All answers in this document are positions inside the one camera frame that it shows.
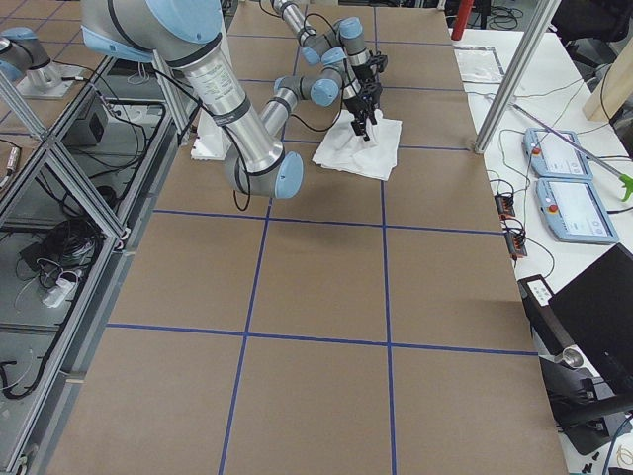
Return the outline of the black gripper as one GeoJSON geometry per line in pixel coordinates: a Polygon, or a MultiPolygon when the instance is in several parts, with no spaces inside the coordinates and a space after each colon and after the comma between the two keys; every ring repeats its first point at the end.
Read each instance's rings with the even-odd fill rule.
{"type": "Polygon", "coordinates": [[[371,142],[373,140],[373,124],[375,122],[375,110],[367,109],[366,104],[362,99],[358,97],[358,94],[354,96],[344,97],[343,104],[347,111],[353,115],[354,120],[351,122],[351,127],[356,136],[363,136],[365,142],[371,142]]]}
{"type": "Polygon", "coordinates": [[[354,74],[362,86],[377,83],[376,59],[376,56],[369,56],[368,58],[364,58],[363,60],[351,60],[354,74]]]}

